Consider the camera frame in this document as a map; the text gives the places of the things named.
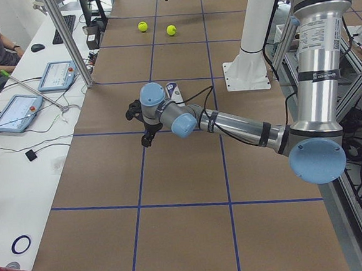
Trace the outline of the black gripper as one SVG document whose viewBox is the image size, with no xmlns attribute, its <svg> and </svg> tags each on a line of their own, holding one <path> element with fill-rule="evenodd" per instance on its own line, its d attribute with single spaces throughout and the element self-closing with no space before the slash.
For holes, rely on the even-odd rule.
<svg viewBox="0 0 362 271">
<path fill-rule="evenodd" d="M 162 130 L 162 123 L 160 123 L 157 119 L 151 119 L 145 115 L 143 115 L 143 123 L 144 123 L 144 135 L 141 138 L 141 145 L 145 148 L 149 148 L 152 146 L 152 141 L 156 133 Z"/>
</svg>

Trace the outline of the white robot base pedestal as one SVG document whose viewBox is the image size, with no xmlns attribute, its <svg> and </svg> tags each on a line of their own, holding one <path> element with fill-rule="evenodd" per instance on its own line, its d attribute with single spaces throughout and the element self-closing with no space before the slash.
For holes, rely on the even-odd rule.
<svg viewBox="0 0 362 271">
<path fill-rule="evenodd" d="M 263 56 L 266 35 L 275 0 L 248 0 L 239 53 L 231 63 L 224 63 L 228 91 L 270 89 Z"/>
</svg>

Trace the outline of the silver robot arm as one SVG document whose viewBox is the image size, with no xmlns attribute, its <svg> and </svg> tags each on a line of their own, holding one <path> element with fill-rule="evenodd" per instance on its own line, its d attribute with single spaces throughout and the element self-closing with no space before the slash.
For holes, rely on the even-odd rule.
<svg viewBox="0 0 362 271">
<path fill-rule="evenodd" d="M 346 166 L 341 146 L 343 129 L 336 121 L 341 28 L 351 0 L 293 0 L 299 28 L 298 117 L 291 125 L 271 125 L 177 103 L 162 86 L 147 83 L 135 105 L 144 123 L 141 143 L 149 147 L 162 127 L 185 138 L 197 128 L 232 137 L 248 145 L 272 148 L 289 158 L 302 180 L 325 184 L 337 179 Z"/>
</svg>

